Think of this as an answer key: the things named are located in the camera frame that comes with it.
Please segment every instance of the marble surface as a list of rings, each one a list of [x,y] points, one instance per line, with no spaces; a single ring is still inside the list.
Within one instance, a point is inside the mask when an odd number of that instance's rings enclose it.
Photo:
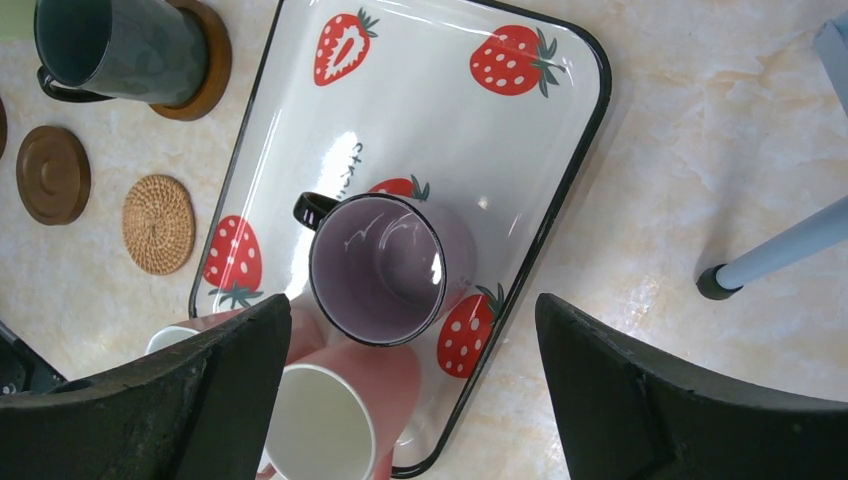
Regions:
[[[210,0],[234,45],[233,78],[206,118],[178,123],[115,101],[41,94],[29,42],[0,44],[9,145],[0,159],[0,318],[69,378],[140,356],[184,319],[189,288],[270,27],[274,0]],[[502,345],[425,480],[567,478],[533,326],[553,292],[613,327],[761,385],[848,401],[848,245],[700,297],[704,267],[732,259],[845,195],[848,118],[812,48],[843,0],[512,0],[568,19],[604,45],[614,96]],[[15,184],[26,132],[74,131],[91,199],[66,227],[27,215]],[[121,241],[138,178],[172,175],[192,195],[188,264],[151,277]]]

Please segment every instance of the purple mug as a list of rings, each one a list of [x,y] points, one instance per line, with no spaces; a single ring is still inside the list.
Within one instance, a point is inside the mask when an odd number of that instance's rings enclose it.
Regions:
[[[432,203],[385,193],[342,202],[303,193],[294,216],[315,230],[309,279],[318,306],[365,345],[417,337],[456,306],[476,273],[468,227]]]

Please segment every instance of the black tray rim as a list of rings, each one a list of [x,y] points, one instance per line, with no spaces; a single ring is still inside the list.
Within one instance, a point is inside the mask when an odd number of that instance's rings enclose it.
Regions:
[[[462,388],[462,392],[459,395],[459,399],[457,400],[456,405],[454,405],[453,411],[448,417],[445,429],[442,431],[438,442],[436,442],[436,447],[433,449],[433,452],[427,456],[427,458],[425,458],[416,465],[413,465],[411,467],[393,466],[392,478],[413,478],[423,474],[424,472],[429,470],[434,463],[436,463],[436,460],[438,460],[439,456],[444,450],[451,433],[453,433],[454,428],[462,417],[462,414],[465,410],[465,406],[470,400],[471,394],[474,391],[474,387],[477,385],[477,382],[480,380],[480,377],[483,374],[483,370],[489,363],[490,357],[494,351],[495,346],[497,345],[497,340],[498,338],[500,338],[504,326],[508,323],[507,319],[509,318],[510,313],[512,313],[512,309],[515,307],[515,303],[519,297],[519,294],[524,289],[524,284],[527,282],[527,279],[530,276],[530,272],[533,269],[533,265],[536,263],[536,259],[539,257],[539,253],[541,253],[542,247],[545,244],[545,240],[547,239],[548,234],[550,233],[554,223],[556,222],[557,216],[559,215],[559,211],[562,208],[563,203],[565,202],[565,198],[568,195],[568,192],[571,190],[571,186],[574,184],[574,180],[576,179],[577,173],[579,172],[580,167],[583,164],[583,160],[585,159],[586,154],[588,153],[589,148],[591,147],[592,142],[594,141],[594,138],[601,127],[601,122],[603,121],[604,115],[606,114],[607,107],[609,106],[610,98],[612,96],[612,71],[609,63],[609,58],[607,57],[607,54],[601,46],[600,42],[598,42],[598,40],[591,33],[586,31],[582,27],[579,27],[573,23],[561,20],[556,17],[545,15],[539,12],[534,12],[532,10],[527,10],[525,8],[517,7],[514,5],[509,5],[498,0],[459,1],[475,3],[484,7],[502,10],[507,13],[513,13],[516,15],[530,18],[532,20],[550,23],[571,30],[575,35],[577,35],[578,37],[580,37],[580,39],[586,42],[590,50],[592,50],[592,53],[595,55],[595,60],[598,62],[598,70],[600,74],[600,91],[598,93],[598,101],[595,104],[595,109],[592,112],[592,115],[589,117],[589,122],[586,125],[586,129],[583,131],[583,135],[580,137],[580,141],[577,144],[577,148],[574,150],[574,155],[572,155],[571,157],[571,161],[568,165],[568,168],[566,168],[565,174],[563,175],[562,180],[560,180],[556,192],[554,192],[553,198],[551,199],[551,203],[548,205],[548,208],[545,211],[545,216],[542,218],[542,223],[539,225],[539,229],[536,232],[536,237],[530,244],[530,248],[527,251],[527,255],[524,257],[524,261],[521,263],[521,267],[518,270],[518,274],[516,274],[515,276],[515,280],[512,283],[512,287],[509,289],[509,293],[507,293],[503,309],[501,310],[497,320],[495,321],[495,326],[492,329],[492,333],[489,336],[489,340],[486,342],[486,346],[480,355],[480,360],[477,362],[477,366],[474,368],[474,371],[472,372],[471,376],[465,382],[465,386]],[[224,177],[224,184],[221,188],[221,194],[218,197],[218,204],[216,205],[215,213],[212,216],[212,222],[209,227],[210,232],[216,227],[218,221],[221,218],[221,212],[224,208],[224,203],[227,199],[227,191],[229,190],[229,185],[233,177],[233,172],[235,172],[238,155],[241,151],[242,142],[244,141],[244,133],[247,130],[247,126],[250,122],[250,113],[253,110],[253,104],[256,100],[256,94],[259,91],[259,84],[262,79],[262,74],[265,70],[265,62],[268,59],[268,52],[270,51],[271,43],[274,40],[274,32],[277,29],[277,21],[280,18],[280,12],[282,11],[284,2],[285,0],[279,0],[279,2],[277,3],[277,10],[274,12],[274,19],[271,22],[268,40],[265,42],[265,48],[262,52],[262,58],[259,62],[259,68],[256,72],[256,76],[253,81],[253,88],[250,91],[250,97],[248,98],[244,117],[241,123],[241,127],[239,128],[238,138],[233,148],[233,154],[230,157],[230,164],[227,168],[227,174]],[[197,294],[200,289],[200,281],[203,278],[203,260],[206,258],[206,255],[208,254],[209,249],[212,246],[212,238],[213,237],[211,235],[207,235],[206,243],[203,246],[203,252],[200,257],[200,264],[197,267],[197,273],[195,274],[194,283],[192,284],[191,293],[189,294],[188,313],[190,318],[197,318]]]

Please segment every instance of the strawberry print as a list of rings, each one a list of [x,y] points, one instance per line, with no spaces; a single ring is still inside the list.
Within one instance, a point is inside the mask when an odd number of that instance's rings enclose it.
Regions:
[[[391,180],[386,180],[385,182],[380,182],[377,185],[374,185],[369,192],[376,193],[391,193],[392,195],[400,195],[402,197],[409,197],[413,200],[427,200],[430,196],[430,183],[427,182],[424,184],[424,188],[421,188],[421,185],[418,183],[418,179],[415,178],[415,175],[410,175],[412,179],[407,180],[405,178],[392,178]]]
[[[262,256],[253,229],[243,218],[231,215],[218,222],[203,268],[203,278],[218,287],[209,295],[221,295],[218,305],[227,300],[249,307],[249,300],[259,298],[262,281]]]
[[[565,72],[553,62],[557,41],[548,45],[540,29],[507,25],[492,33],[471,55],[471,75],[487,90],[500,95],[521,95],[536,85],[548,98],[548,85],[559,85],[551,68]]]
[[[498,284],[497,297],[485,287],[478,285],[477,290],[481,293],[454,307],[439,333],[436,359],[442,370],[452,377],[471,376],[503,308],[501,284]]]
[[[371,20],[365,10],[351,15],[342,13],[324,25],[315,52],[315,85],[323,87],[356,70],[368,55],[371,39],[377,34],[371,29],[380,20]]]

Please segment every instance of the dark green mug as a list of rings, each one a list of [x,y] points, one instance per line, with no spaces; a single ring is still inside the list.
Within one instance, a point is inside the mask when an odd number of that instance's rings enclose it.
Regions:
[[[41,89],[72,103],[181,105],[209,63],[197,22],[164,0],[38,0],[35,45]]]

